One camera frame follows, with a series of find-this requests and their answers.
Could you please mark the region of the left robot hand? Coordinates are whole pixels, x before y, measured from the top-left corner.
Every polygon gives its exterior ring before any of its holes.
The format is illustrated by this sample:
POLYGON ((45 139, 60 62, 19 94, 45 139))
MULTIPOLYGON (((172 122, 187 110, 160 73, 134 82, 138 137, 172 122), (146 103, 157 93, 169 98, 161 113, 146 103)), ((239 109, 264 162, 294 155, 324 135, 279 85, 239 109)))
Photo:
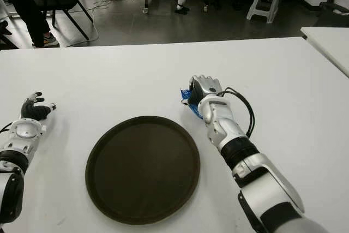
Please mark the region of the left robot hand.
POLYGON ((34 92, 29 95, 22 104, 20 111, 20 119, 29 118, 36 121, 47 119, 48 115, 57 108, 55 103, 47 105, 37 105, 37 103, 44 102, 43 94, 41 92, 34 92))

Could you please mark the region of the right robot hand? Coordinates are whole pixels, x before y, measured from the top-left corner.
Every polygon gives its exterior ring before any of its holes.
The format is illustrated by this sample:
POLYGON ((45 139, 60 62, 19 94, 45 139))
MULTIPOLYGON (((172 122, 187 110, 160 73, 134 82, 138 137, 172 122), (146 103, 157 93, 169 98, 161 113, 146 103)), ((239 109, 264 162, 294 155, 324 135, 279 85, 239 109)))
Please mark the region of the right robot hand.
POLYGON ((222 87, 218 79, 214 79, 211 76, 194 75, 189 80, 189 88, 182 91, 184 92, 181 100, 182 104, 198 106, 200 101, 206 96, 220 93, 222 87))

